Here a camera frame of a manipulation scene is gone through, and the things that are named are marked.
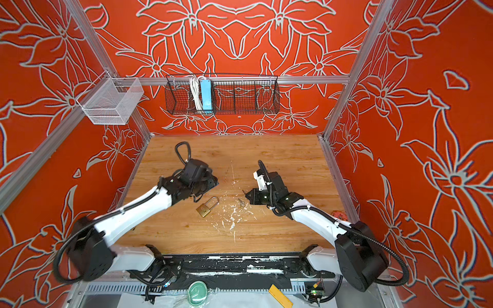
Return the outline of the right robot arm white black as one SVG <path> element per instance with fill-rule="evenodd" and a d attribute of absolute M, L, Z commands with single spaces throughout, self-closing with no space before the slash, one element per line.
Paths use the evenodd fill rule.
<path fill-rule="evenodd" d="M 246 193 L 252 205 L 264 205 L 276 216 L 286 217 L 315 231 L 335 249 L 321 246 L 306 252 L 308 265 L 318 272 L 342 276 L 354 289 L 364 292 L 372 284 L 398 287 L 410 280 L 404 259 L 376 240 L 361 221 L 350 223 L 324 212 L 302 195 L 291 192 L 277 172 L 269 172 L 263 161 L 254 172 L 258 186 Z"/>

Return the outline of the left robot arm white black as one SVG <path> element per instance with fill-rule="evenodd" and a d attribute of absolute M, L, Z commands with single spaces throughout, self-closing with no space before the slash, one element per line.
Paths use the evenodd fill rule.
<path fill-rule="evenodd" d="M 108 272 L 128 272 L 148 286 L 152 274 L 161 275 L 166 263 L 152 245 L 125 247 L 117 244 L 127 232 L 148 218 L 192 198 L 198 202 L 218 185 L 208 164 L 181 157 L 183 165 L 169 177 L 160 177 L 144 195 L 95 219 L 84 216 L 55 254 L 53 275 L 63 284 L 94 281 Z"/>

